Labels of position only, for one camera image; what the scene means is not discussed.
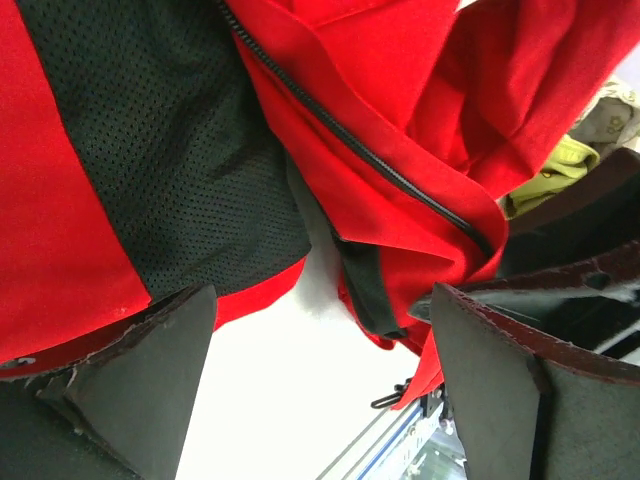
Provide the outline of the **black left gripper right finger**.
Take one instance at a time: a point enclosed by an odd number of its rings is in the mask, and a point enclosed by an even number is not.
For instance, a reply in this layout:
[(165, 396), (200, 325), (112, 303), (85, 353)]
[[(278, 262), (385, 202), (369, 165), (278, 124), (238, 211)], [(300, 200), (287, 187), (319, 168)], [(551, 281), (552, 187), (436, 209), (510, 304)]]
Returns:
[(639, 369), (563, 337), (582, 300), (638, 302), (639, 258), (603, 254), (413, 307), (435, 336), (471, 479), (635, 479)]

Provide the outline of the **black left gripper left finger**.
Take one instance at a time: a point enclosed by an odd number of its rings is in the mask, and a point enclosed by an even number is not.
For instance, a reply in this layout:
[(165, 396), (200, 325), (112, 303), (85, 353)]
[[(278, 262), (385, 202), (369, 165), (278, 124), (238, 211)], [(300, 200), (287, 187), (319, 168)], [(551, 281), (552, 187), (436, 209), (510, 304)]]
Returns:
[(186, 289), (65, 367), (3, 369), (2, 478), (175, 478), (216, 311), (213, 287)]

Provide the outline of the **red zip jacket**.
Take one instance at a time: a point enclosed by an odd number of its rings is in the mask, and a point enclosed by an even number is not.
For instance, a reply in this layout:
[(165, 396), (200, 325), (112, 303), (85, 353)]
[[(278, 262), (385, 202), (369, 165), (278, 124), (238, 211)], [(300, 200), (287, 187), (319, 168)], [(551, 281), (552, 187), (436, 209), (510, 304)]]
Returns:
[(639, 41), (635, 1), (5, 1), (1, 376), (78, 364), (197, 286), (224, 325), (298, 280), (293, 163), (378, 346), (443, 379), (410, 305), (490, 278), (500, 198)]

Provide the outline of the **white star-patterned green-lined garment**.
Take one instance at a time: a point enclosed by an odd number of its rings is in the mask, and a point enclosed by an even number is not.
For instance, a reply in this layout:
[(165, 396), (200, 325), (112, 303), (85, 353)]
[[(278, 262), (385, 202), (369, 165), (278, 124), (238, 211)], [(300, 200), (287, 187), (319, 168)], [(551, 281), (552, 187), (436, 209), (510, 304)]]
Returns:
[(499, 204), (509, 220), (523, 215), (575, 184), (619, 148), (639, 151), (639, 93), (612, 75), (561, 138), (541, 171)]

